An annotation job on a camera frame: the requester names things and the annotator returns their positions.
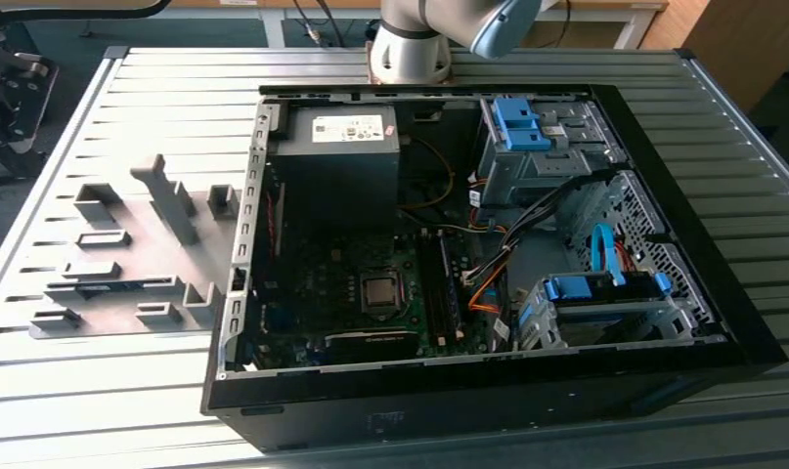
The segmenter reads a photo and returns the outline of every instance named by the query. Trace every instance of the ram slot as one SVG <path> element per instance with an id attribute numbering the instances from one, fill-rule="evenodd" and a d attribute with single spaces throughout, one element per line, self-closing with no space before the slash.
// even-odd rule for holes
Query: ram slot
<path id="1" fill-rule="evenodd" d="M 429 336 L 439 347 L 445 347 L 464 338 L 464 331 L 459 288 L 444 233 L 424 230 L 419 236 L 417 251 Z"/>

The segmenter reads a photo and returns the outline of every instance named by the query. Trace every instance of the wooden desk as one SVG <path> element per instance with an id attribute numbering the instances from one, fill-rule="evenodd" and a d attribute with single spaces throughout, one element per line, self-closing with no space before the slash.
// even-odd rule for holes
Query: wooden desk
<path id="1" fill-rule="evenodd" d="M 47 6 L 93 8 L 138 8 L 153 0 L 0 0 L 0 8 Z M 326 16 L 316 0 L 300 0 L 309 18 Z M 328 0 L 333 16 L 342 20 L 380 18 L 380 0 Z M 636 49 L 642 44 L 656 12 L 667 8 L 668 0 L 573 0 L 572 23 L 623 23 L 615 49 Z M 174 0 L 155 18 L 253 18 L 264 21 L 269 47 L 284 48 L 282 21 L 302 16 L 293 0 Z M 543 0 L 543 12 L 536 21 L 561 24 L 567 17 L 564 0 Z"/>
<path id="2" fill-rule="evenodd" d="M 325 14 L 316 0 L 300 0 L 312 19 Z M 361 20 L 380 17 L 380 0 L 329 0 L 328 5 L 337 19 Z M 536 21 L 561 24 L 567 17 L 564 0 L 543 0 L 543 11 Z M 623 23 L 615 40 L 615 49 L 638 49 L 647 34 L 656 12 L 667 8 L 668 0 L 573 0 L 572 22 Z M 261 18 L 266 26 L 269 47 L 285 47 L 281 22 L 297 20 L 301 15 L 293 0 L 261 0 Z"/>

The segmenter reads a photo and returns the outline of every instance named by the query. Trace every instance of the metal case frame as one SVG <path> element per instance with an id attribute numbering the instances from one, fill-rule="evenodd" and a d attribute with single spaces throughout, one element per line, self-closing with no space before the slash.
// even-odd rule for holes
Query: metal case frame
<path id="1" fill-rule="evenodd" d="M 710 308 L 731 341 L 698 347 L 604 349 L 573 355 L 505 354 L 496 360 L 437 366 L 386 366 L 352 372 L 226 372 L 222 338 L 233 314 L 253 300 L 248 249 L 236 243 L 226 312 L 218 316 L 201 410 L 261 449 L 353 444 L 465 432 L 624 418 L 650 414 L 708 387 L 787 362 L 755 305 L 734 276 L 696 212 L 655 151 L 618 89 L 596 85 L 262 87 L 252 168 L 242 213 L 257 214 L 270 112 L 285 100 L 333 102 L 427 99 L 455 101 L 501 94 L 588 93 L 598 102 L 632 168 L 680 248 Z M 254 236 L 240 223 L 238 232 Z"/>

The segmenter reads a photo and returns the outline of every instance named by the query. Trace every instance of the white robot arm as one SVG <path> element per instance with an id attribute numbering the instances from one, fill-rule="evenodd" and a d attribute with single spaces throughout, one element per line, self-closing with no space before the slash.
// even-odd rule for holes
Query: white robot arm
<path id="1" fill-rule="evenodd" d="M 521 43 L 541 0 L 384 0 L 370 49 L 374 81 L 439 83 L 451 72 L 448 38 L 497 59 Z"/>

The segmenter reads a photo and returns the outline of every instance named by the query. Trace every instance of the metal workbench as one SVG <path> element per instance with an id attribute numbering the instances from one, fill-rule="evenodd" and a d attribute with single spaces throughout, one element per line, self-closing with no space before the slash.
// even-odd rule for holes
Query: metal workbench
<path id="1" fill-rule="evenodd" d="M 67 200 L 79 182 L 102 173 L 121 180 L 127 158 L 159 151 L 188 187 L 240 186 L 258 85 L 366 81 L 360 50 L 134 49 L 110 57 L 0 249 L 0 463 L 789 467 L 789 363 L 642 420 L 258 459 L 198 412 L 209 333 L 31 339 L 43 273 L 26 267 L 61 257 L 66 247 L 43 241 L 79 229 Z M 456 76 L 620 86 L 789 356 L 789 170 L 699 64 L 674 53 L 536 50 L 497 63 L 459 54 Z"/>

